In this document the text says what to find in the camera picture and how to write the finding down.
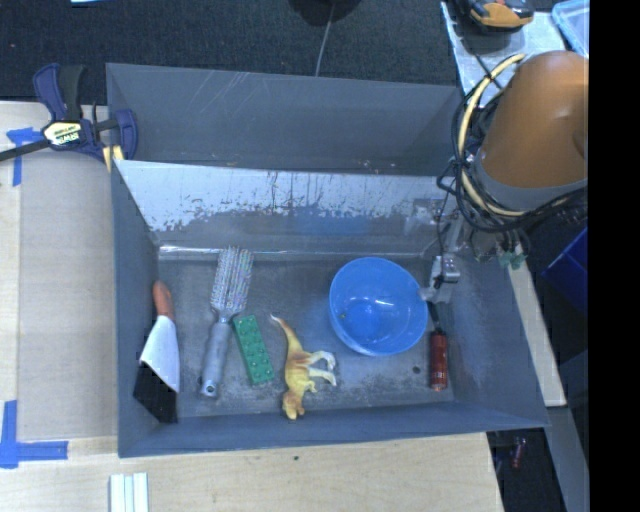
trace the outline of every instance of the small bottle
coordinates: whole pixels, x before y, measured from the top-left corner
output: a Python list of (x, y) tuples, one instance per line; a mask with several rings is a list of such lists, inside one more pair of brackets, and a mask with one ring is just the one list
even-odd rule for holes
[(429, 386), (435, 391), (442, 391), (448, 385), (447, 336), (442, 329), (436, 329), (429, 339), (430, 376)]

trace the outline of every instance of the gray bin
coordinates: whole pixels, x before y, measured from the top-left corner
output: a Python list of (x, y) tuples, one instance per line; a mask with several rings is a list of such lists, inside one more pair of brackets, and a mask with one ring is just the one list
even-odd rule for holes
[[(425, 283), (439, 245), (434, 224), (412, 222), (414, 205), (444, 198), (434, 176), (450, 156), (455, 88), (122, 65), (108, 73), (110, 107), (133, 109), (141, 142), (136, 160), (112, 171), (121, 457), (548, 424), (497, 262), (460, 253), (462, 278), (441, 314), (444, 392), (428, 386), (431, 323), (412, 349), (378, 358), (351, 351), (331, 329), (329, 286), (354, 258), (389, 258)], [(178, 137), (187, 128), (192, 137)], [(256, 316), (276, 375), (251, 386), (233, 341), (212, 402), (198, 394), (197, 375), (214, 321), (217, 255), (230, 244), (255, 253), (243, 314)], [(170, 425), (132, 396), (158, 277), (174, 296), (181, 354), (179, 421)], [(295, 328), (305, 349), (338, 361), (338, 385), (318, 382), (294, 422), (280, 407), (286, 343), (270, 313)]]

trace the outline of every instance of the blue tape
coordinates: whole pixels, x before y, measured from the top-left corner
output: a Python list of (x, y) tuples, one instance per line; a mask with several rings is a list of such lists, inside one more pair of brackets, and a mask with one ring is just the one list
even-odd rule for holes
[[(34, 130), (33, 128), (21, 128), (19, 130), (9, 130), (7, 137), (13, 142), (16, 147), (22, 146), (22, 144), (30, 142), (38, 142), (44, 137), (42, 134)], [(22, 182), (22, 157), (17, 156), (13, 162), (13, 186), (16, 187)]]
[(16, 440), (18, 402), (4, 403), (2, 441), (0, 442), (0, 468), (15, 469), (21, 461), (66, 460), (69, 441), (20, 443)]

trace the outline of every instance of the orange handle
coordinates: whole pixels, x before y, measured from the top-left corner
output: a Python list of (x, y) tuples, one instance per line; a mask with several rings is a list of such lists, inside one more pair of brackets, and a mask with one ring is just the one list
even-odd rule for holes
[(153, 304), (158, 315), (168, 316), (173, 322), (176, 321), (171, 292), (160, 280), (153, 283)]

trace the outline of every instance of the blue box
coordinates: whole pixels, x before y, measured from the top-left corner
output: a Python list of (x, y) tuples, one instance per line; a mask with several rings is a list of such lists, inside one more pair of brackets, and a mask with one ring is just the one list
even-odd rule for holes
[(576, 309), (588, 314), (587, 228), (542, 273)]
[(551, 17), (571, 48), (589, 58), (589, 0), (567, 0), (551, 9)]

